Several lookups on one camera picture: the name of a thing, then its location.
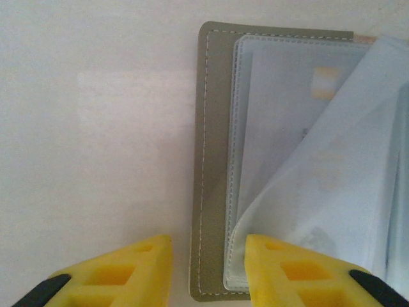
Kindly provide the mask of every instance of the olive green card holder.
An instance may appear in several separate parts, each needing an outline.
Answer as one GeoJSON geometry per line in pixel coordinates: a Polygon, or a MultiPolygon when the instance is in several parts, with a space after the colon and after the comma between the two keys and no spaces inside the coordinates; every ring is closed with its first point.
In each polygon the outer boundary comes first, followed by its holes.
{"type": "Polygon", "coordinates": [[[233,49],[243,35],[353,40],[353,33],[207,22],[199,32],[191,296],[197,301],[248,300],[223,285],[233,49]]]}

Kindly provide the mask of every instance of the white surface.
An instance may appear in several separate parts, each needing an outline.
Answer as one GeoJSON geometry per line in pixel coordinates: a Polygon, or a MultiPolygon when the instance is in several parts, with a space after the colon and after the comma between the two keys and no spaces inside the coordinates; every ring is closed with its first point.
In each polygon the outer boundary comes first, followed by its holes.
{"type": "Polygon", "coordinates": [[[408,8],[406,0],[1,1],[0,301],[11,305],[64,266],[170,233],[170,306],[199,306],[187,274],[200,25],[404,37],[408,8]]]}

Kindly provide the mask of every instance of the folded plastic page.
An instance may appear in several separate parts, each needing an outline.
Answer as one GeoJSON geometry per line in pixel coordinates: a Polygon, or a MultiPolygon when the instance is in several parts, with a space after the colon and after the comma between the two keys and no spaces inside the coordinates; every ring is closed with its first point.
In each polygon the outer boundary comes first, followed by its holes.
{"type": "Polygon", "coordinates": [[[401,150],[389,225],[387,283],[409,298],[409,83],[401,88],[399,99],[406,109],[402,112],[401,150]]]}
{"type": "Polygon", "coordinates": [[[398,90],[407,81],[409,47],[379,39],[238,220],[226,253],[226,288],[247,289],[243,255],[249,233],[385,277],[404,111],[398,90]]]}

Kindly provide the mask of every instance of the yellow foam clamp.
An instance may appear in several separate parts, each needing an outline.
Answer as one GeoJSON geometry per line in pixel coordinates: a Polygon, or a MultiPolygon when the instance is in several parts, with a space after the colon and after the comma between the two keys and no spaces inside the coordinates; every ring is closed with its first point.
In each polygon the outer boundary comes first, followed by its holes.
{"type": "Polygon", "coordinates": [[[381,307],[350,275],[365,269],[265,235],[249,235],[245,270],[253,307],[381,307]]]}
{"type": "Polygon", "coordinates": [[[171,273],[168,235],[150,239],[81,262],[61,271],[70,281],[46,307],[165,307],[171,273]]]}

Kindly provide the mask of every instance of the square hole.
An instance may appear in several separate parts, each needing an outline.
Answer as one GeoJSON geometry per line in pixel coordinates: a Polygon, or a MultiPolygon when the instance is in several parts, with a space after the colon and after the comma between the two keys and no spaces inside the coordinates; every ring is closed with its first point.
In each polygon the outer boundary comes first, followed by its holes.
{"type": "Polygon", "coordinates": [[[298,291],[305,307],[357,307],[338,288],[312,288],[298,291]]]}
{"type": "Polygon", "coordinates": [[[291,261],[280,263],[289,280],[329,279],[331,275],[312,261],[291,261]]]}
{"type": "Polygon", "coordinates": [[[133,265],[103,265],[94,270],[85,285],[124,285],[134,270],[133,265]]]}
{"type": "Polygon", "coordinates": [[[113,301],[110,295],[72,295],[67,307],[110,307],[113,301]]]}

